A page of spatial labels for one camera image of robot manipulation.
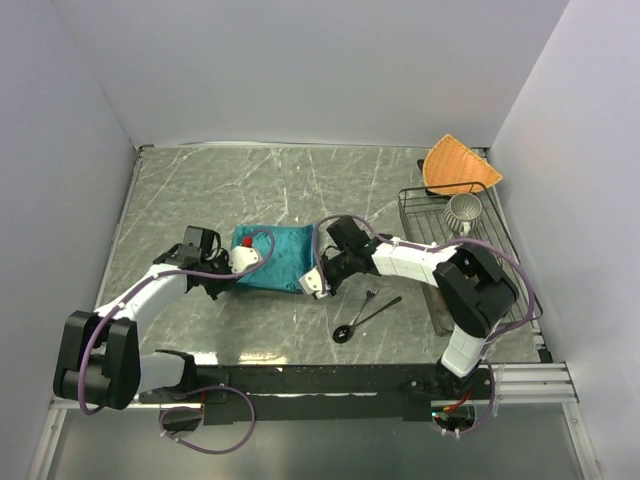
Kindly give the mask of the teal satin napkin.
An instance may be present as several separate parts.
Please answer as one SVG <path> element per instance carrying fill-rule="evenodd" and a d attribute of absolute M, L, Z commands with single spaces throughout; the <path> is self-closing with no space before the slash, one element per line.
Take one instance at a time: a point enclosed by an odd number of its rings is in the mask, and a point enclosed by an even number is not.
<path fill-rule="evenodd" d="M 252 237 L 252 246 L 265 257 L 270 249 L 270 237 L 265 233 L 255 234 L 255 231 L 269 230 L 275 238 L 275 249 L 270 260 L 257 272 L 240 278 L 238 284 L 249 289 L 301 292 L 299 278 L 315 266 L 312 245 L 314 227 L 314 224 L 292 227 L 238 225 L 232 236 L 233 247 L 242 245 L 247 237 Z"/>

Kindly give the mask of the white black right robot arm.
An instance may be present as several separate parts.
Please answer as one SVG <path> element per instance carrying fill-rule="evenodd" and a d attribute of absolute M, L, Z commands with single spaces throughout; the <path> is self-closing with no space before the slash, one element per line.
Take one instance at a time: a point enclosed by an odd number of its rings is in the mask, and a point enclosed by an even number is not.
<path fill-rule="evenodd" d="M 473 383 L 492 334 L 519 299 L 519 290 L 496 260 L 503 253 L 474 239 L 458 238 L 443 244 L 420 244 L 377 232 L 363 218 L 331 215 L 327 232 L 338 250 L 329 258 L 319 253 L 312 232 L 315 266 L 299 278 L 307 295 L 320 299 L 334 295 L 354 274 L 401 277 L 439 290 L 453 321 L 444 353 L 431 383 L 452 399 Z"/>

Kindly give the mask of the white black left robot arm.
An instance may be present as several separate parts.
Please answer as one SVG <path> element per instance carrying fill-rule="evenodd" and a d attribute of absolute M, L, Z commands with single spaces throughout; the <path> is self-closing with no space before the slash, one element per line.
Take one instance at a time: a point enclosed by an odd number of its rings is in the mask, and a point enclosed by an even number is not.
<path fill-rule="evenodd" d="M 192 355 L 158 350 L 143 355 L 146 330 L 167 307 L 194 287 L 211 298 L 228 290 L 254 255 L 226 250 L 218 232 L 189 226 L 181 242 L 153 260 L 132 287 L 98 309 L 66 320 L 53 379 L 55 396 L 82 399 L 90 412 L 122 410 L 140 393 L 163 389 L 185 402 L 197 393 Z"/>

